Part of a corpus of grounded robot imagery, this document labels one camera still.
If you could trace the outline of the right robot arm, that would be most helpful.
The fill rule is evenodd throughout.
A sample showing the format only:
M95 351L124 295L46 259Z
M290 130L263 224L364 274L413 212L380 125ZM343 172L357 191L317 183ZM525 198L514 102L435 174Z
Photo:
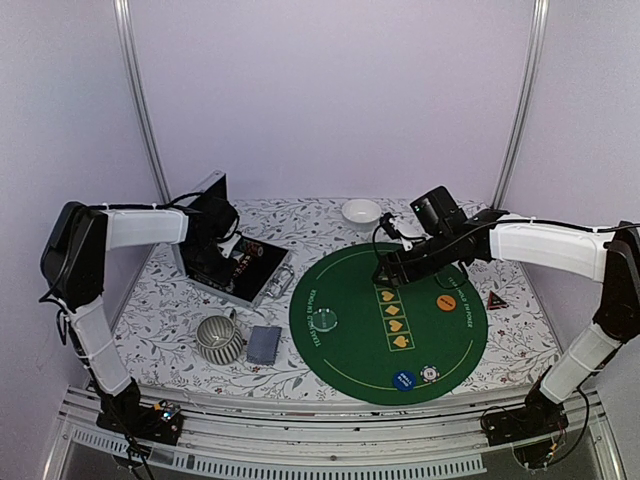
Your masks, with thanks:
M420 226L392 213L377 231L400 241L376 255L375 283L397 288L445 267L476 261L524 266L552 329L564 341L560 358L530 390L517 427L537 436L556 409L639 335L639 226L582 226L486 208L467 215L444 186L410 204Z

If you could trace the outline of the white chip stack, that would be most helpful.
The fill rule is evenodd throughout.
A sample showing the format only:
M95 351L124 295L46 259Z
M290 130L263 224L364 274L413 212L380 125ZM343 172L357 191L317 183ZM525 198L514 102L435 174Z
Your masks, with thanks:
M432 384L440 378L440 371L433 365L426 365L420 371L424 383Z

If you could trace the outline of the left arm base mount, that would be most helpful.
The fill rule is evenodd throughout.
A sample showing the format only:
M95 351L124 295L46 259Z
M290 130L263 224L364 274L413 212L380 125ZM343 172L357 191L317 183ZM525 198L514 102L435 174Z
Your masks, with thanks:
M167 400L153 406L137 405L118 414L104 407L96 421L102 429L170 446L178 444L183 423L181 406Z

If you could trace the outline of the blue small blind button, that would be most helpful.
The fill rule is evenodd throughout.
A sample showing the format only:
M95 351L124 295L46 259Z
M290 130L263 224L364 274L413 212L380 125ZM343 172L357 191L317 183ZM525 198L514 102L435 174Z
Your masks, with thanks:
M397 390L407 392L416 387L417 378L411 371L402 370L393 375L392 384Z

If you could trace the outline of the clear acrylic dealer button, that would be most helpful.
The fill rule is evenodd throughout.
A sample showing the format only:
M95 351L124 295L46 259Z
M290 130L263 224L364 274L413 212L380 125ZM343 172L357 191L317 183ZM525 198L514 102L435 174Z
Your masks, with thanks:
M338 318L334 311L329 308L321 308L313 315L313 327L319 332L329 332L338 324Z

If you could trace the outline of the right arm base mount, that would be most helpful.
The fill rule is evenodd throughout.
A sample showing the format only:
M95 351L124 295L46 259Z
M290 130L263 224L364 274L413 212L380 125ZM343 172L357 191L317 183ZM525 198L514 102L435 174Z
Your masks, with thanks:
M523 406L515 409L489 409L480 418L480 427L490 446L559 432L568 425L563 404L555 404L545 397L526 400Z

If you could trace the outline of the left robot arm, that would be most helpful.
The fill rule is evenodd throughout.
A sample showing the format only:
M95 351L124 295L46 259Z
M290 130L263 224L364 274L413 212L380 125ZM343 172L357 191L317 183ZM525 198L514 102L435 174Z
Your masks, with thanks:
M48 289L41 302L59 309L62 339L72 337L86 364L103 410L128 434L148 426L139 388L114 343L103 303L106 255L124 247L165 243L179 246L189 265L228 279L239 214L215 198L199 209L180 200L167 204L85 205L69 201L61 209L40 260Z

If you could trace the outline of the orange big blind button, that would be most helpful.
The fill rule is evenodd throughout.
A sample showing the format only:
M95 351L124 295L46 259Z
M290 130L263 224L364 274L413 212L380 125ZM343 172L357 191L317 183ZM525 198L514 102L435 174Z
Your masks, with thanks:
M457 308L457 301L451 295L440 295L436 299L436 305L444 312L451 312Z

